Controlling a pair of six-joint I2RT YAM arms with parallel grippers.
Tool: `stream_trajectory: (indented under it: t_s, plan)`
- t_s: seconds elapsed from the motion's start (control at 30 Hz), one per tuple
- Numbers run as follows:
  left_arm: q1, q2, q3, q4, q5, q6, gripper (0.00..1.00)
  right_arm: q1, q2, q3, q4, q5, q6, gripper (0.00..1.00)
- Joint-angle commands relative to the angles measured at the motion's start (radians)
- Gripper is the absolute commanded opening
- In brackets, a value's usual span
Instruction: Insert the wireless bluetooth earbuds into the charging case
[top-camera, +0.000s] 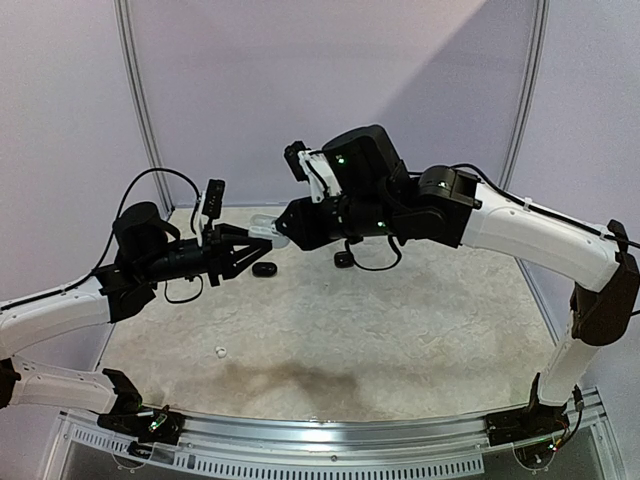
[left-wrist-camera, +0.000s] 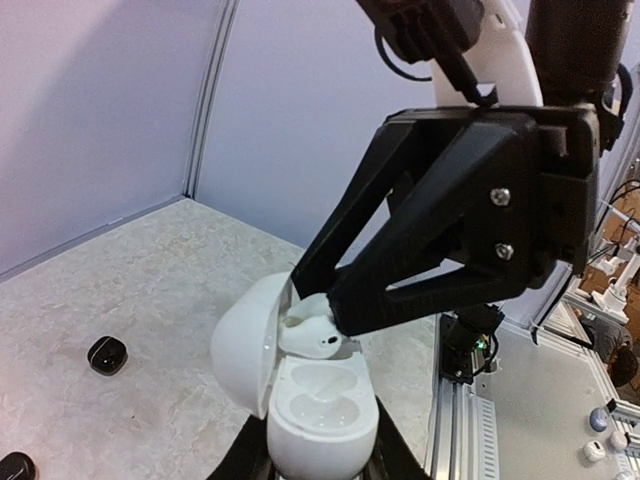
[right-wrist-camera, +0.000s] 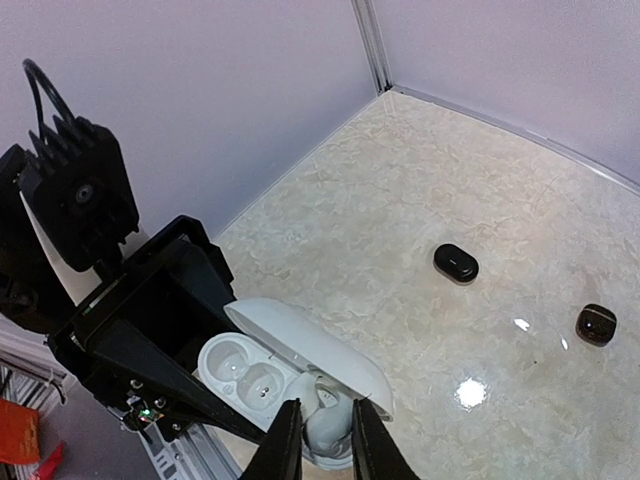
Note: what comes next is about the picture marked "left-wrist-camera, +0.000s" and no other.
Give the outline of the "white earbud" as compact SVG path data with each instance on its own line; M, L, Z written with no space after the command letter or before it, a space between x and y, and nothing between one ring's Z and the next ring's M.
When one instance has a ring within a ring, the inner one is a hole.
M291 306L280 322L278 346L287 354L328 359L343 341L325 293L313 294Z

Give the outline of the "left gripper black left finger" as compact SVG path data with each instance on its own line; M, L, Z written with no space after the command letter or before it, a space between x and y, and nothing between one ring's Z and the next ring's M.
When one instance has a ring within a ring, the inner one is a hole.
M220 464L207 480L268 480L273 463L267 447L267 422L249 416Z

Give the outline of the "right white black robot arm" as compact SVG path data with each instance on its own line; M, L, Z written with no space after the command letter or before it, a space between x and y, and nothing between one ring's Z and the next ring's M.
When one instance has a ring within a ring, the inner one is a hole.
M292 273L299 309L357 336L542 287L585 266L598 162L621 113L629 1L365 1L381 54L431 62L439 97L376 131Z

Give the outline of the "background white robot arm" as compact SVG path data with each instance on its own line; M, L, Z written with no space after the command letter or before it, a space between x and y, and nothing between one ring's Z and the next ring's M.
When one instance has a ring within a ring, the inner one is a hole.
M572 283L530 330L504 326L496 356L469 383L446 378L442 339L450 318L430 321L436 340L433 404L425 452L415 457L388 414L368 479L635 479L639 408L621 399L610 367L575 316L627 322L627 288L639 269L639 240L607 244L591 266L610 279L603 292Z

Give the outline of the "white earbud charging case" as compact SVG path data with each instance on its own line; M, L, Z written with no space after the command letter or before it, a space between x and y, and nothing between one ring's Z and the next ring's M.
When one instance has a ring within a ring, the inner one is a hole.
M301 299L287 272L255 282L218 320L210 354L220 388L267 422L267 447L285 479L355 479L376 439L379 410L358 341L328 359L287 354L280 322Z

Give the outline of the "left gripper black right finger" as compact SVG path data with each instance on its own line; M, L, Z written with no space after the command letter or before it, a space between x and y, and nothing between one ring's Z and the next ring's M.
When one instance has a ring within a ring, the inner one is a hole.
M377 480L428 480L379 397L379 422L374 448L367 462L367 478Z

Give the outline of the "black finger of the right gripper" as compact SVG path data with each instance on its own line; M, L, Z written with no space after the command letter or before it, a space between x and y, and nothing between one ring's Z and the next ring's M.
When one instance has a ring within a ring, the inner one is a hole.
M337 206L291 274L300 298L329 291L336 265L421 146L420 137L415 122L378 128Z

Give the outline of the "black earbud charging case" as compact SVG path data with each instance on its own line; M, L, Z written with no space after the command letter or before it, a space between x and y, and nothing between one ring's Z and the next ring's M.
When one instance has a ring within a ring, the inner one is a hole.
M0 461L1 480L35 480L37 468L23 452L11 452Z

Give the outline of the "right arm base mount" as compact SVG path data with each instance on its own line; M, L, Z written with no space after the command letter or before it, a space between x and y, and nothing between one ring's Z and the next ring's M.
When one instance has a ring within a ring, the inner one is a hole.
M504 317L497 305L489 304L442 314L439 324L439 376L456 383L472 384L495 358L498 350L495 332ZM494 350L478 367L474 367L473 352L485 337L495 341Z

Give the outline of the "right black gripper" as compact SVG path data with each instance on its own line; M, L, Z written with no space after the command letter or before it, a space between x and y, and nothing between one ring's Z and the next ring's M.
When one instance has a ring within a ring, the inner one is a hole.
M328 292L356 336L544 285L558 262L582 268L594 228L595 112L578 107L412 109L421 146L399 199Z

